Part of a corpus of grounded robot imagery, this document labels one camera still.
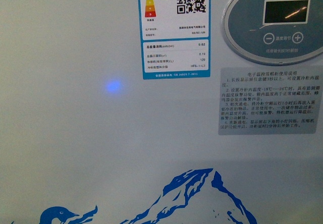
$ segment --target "penguin graphic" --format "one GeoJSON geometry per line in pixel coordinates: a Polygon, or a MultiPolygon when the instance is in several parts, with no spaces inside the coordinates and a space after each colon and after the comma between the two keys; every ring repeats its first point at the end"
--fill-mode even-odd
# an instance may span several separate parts
{"type": "Polygon", "coordinates": [[[74,214],[73,212],[67,210],[65,207],[61,206],[53,206],[45,211],[40,216],[39,224],[51,224],[52,220],[57,218],[60,220],[61,224],[83,224],[86,222],[90,222],[93,220],[93,216],[97,213],[97,206],[95,206],[95,209],[92,211],[89,211],[88,213],[85,213],[82,215],[82,217],[77,219],[72,219],[68,221],[68,219],[80,216],[78,214],[74,214]]]}

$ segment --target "blue indicator light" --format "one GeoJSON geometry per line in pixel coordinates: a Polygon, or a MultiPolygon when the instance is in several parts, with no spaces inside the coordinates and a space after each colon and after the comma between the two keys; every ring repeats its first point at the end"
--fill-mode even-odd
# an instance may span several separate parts
{"type": "Polygon", "coordinates": [[[108,82],[105,88],[109,93],[118,93],[122,89],[122,84],[119,80],[113,80],[108,82]]]}

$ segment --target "white surface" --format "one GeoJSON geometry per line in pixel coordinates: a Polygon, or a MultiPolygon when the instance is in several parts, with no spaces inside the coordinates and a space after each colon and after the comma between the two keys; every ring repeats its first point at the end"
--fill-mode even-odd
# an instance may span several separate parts
{"type": "Polygon", "coordinates": [[[144,81],[137,0],[0,0],[0,222],[97,205],[93,224],[120,223],[213,167],[258,223],[319,223],[322,110],[316,134],[218,135],[220,69],[265,68],[225,44],[228,1],[211,0],[210,78],[144,81]]]}

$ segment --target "oval control panel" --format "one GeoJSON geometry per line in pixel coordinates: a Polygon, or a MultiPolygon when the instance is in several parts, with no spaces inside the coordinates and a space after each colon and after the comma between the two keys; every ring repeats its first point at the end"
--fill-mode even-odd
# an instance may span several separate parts
{"type": "Polygon", "coordinates": [[[323,0],[230,0],[222,26],[231,49],[256,63],[284,66],[323,52],[323,0]]]}

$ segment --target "black display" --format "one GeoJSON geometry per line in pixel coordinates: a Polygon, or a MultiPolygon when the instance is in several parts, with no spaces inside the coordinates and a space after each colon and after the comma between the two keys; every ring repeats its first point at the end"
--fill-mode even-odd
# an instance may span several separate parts
{"type": "Polygon", "coordinates": [[[265,1],[264,24],[307,23],[309,0],[265,1]]]}

